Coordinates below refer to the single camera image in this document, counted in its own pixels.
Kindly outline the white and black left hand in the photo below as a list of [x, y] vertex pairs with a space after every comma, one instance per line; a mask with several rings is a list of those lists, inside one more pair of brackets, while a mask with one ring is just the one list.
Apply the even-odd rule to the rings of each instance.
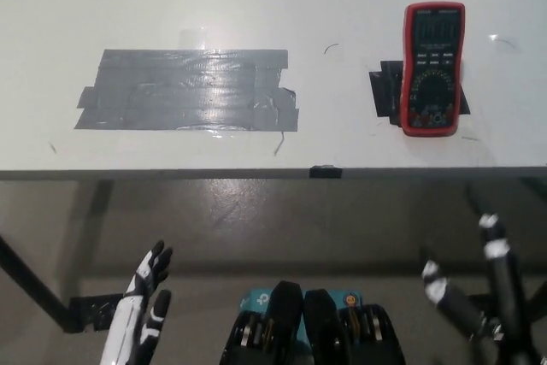
[[116, 306], [100, 363], [151, 363], [172, 300], [170, 290], [158, 289], [168, 277], [172, 254], [160, 240], [138, 265]]

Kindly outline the white and black right hand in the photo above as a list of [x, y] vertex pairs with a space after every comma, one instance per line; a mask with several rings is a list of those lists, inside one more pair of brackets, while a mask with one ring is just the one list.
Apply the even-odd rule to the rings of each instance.
[[438, 259], [428, 250], [420, 253], [421, 278], [427, 299], [438, 312], [469, 340], [489, 338], [497, 344], [499, 364], [545, 364], [532, 338], [532, 315], [521, 273], [505, 226], [498, 215], [479, 218], [490, 294], [485, 300], [494, 309], [489, 318], [472, 299], [443, 273]]

